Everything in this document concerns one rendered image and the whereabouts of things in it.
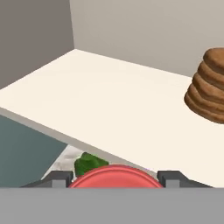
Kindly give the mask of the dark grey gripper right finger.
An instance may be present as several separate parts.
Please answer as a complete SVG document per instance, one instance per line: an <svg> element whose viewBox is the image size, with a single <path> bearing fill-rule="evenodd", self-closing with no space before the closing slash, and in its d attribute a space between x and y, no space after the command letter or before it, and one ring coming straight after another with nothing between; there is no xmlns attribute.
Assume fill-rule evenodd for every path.
<svg viewBox="0 0 224 224"><path fill-rule="evenodd" d="M209 185L187 178L180 171L158 171L157 179L159 183L166 188L209 187Z"/></svg>

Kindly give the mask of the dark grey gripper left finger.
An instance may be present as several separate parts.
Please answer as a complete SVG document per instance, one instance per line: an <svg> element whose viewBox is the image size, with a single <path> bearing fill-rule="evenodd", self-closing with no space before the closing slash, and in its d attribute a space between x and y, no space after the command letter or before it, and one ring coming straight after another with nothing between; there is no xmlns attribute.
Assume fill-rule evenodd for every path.
<svg viewBox="0 0 224 224"><path fill-rule="evenodd" d="M32 182L24 187L50 187L67 188L72 184L74 173L72 171L51 171L43 179Z"/></svg>

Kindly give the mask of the red-lidded jam jar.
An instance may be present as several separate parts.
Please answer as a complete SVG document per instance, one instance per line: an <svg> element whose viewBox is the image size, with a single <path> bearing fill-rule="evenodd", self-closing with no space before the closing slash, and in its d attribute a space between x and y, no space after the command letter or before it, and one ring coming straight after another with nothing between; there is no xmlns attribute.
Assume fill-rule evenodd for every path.
<svg viewBox="0 0 224 224"><path fill-rule="evenodd" d="M112 164L88 171L77 178L69 187L162 188L162 185L151 175L137 168Z"/></svg>

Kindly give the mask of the green leafy object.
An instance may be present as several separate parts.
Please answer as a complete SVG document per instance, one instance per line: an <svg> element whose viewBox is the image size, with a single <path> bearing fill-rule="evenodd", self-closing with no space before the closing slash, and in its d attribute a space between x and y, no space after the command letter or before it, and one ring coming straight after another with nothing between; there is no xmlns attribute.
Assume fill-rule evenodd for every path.
<svg viewBox="0 0 224 224"><path fill-rule="evenodd" d="M86 172L105 165L109 165L109 162L89 153L83 152L80 158L74 162L75 176L80 177Z"/></svg>

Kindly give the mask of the teal cabinet door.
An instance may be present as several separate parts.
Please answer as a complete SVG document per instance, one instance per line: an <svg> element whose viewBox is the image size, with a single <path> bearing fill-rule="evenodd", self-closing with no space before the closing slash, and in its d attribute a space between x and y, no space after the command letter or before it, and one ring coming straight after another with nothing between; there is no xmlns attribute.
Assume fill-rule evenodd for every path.
<svg viewBox="0 0 224 224"><path fill-rule="evenodd" d="M0 115L0 187L20 187L41 179L66 147Z"/></svg>

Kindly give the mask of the brown ridged round object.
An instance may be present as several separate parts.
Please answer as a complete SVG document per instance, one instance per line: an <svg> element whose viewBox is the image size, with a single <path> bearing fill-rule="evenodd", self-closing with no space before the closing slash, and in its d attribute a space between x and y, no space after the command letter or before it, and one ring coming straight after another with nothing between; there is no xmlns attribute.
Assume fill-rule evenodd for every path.
<svg viewBox="0 0 224 224"><path fill-rule="evenodd" d="M184 102L199 116L224 124L224 47L206 50Z"/></svg>

